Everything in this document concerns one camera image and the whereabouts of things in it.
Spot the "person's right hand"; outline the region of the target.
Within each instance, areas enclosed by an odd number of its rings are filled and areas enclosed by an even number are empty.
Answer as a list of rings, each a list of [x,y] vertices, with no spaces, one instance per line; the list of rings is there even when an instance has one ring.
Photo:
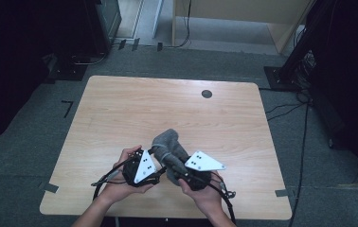
[[[218,216],[224,211],[221,196],[210,186],[203,190],[193,191],[185,180],[179,179],[178,182],[183,193],[193,199],[196,206],[206,217]]]

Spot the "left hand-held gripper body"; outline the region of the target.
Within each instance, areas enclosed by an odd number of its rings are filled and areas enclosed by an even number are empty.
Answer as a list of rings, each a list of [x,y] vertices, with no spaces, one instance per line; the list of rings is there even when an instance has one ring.
[[[160,178],[151,155],[142,149],[136,151],[124,165],[122,175],[126,183],[133,187],[158,184]]]

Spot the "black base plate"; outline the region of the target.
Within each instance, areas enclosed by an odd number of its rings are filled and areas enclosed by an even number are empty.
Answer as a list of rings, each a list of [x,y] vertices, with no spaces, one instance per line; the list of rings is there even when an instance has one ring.
[[[82,81],[87,66],[76,62],[71,56],[53,57],[50,64],[48,80]]]

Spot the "grey towel cloth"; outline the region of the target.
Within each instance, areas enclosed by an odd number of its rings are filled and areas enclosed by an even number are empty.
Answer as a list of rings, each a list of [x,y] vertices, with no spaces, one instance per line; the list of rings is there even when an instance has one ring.
[[[157,135],[152,141],[154,157],[161,166],[165,166],[167,169],[172,166],[185,167],[185,161],[189,157],[188,153],[178,142],[178,138],[179,135],[174,129],[168,129]],[[178,180],[171,182],[179,186]]]

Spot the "black metal stand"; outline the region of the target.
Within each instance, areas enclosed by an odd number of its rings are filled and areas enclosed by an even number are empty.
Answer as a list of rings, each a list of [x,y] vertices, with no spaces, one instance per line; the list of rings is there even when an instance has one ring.
[[[287,61],[281,67],[264,66],[264,73],[272,91],[300,91],[303,86],[298,82],[299,71],[297,67],[313,46],[313,38],[319,28],[324,25],[330,15],[331,8],[337,0],[318,0],[313,4],[313,11],[307,16],[307,28],[301,35]]]

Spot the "dark cabinet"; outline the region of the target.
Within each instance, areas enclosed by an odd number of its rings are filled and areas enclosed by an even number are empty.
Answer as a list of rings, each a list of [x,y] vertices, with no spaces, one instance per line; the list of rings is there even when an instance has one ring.
[[[107,54],[121,23],[117,0],[85,0],[96,53]]]

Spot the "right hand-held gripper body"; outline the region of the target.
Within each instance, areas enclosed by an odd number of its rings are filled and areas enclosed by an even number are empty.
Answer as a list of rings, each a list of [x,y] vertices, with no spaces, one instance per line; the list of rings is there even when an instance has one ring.
[[[211,173],[225,170],[225,165],[206,153],[197,150],[186,161],[187,182],[193,191],[203,190],[211,182]]]

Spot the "light wooden cabinet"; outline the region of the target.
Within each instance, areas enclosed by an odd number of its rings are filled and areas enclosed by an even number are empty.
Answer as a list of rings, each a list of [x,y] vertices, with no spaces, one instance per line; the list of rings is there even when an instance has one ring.
[[[283,53],[293,34],[305,21],[316,0],[173,0],[171,43],[175,44],[176,18],[265,23],[278,53]]]

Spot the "black curtain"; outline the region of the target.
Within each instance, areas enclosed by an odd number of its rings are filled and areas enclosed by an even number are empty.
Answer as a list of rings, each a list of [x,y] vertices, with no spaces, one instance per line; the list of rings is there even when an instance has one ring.
[[[310,82],[340,118],[334,137],[358,156],[358,0],[335,0],[313,35]]]
[[[44,57],[57,52],[52,28],[70,0],[0,0],[0,134],[48,77]]]

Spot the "person's left hand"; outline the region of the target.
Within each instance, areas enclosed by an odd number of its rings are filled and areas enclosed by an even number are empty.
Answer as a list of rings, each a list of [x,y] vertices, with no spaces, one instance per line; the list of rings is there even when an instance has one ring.
[[[141,148],[142,146],[138,145],[133,148],[125,148],[122,150],[118,161],[114,164],[114,167],[126,161],[130,156],[132,156],[137,150]],[[141,187],[133,187],[126,183],[108,183],[105,185],[104,189],[98,197],[108,206],[111,206],[113,203],[122,201],[134,193],[143,194],[151,188],[152,184],[143,185]]]

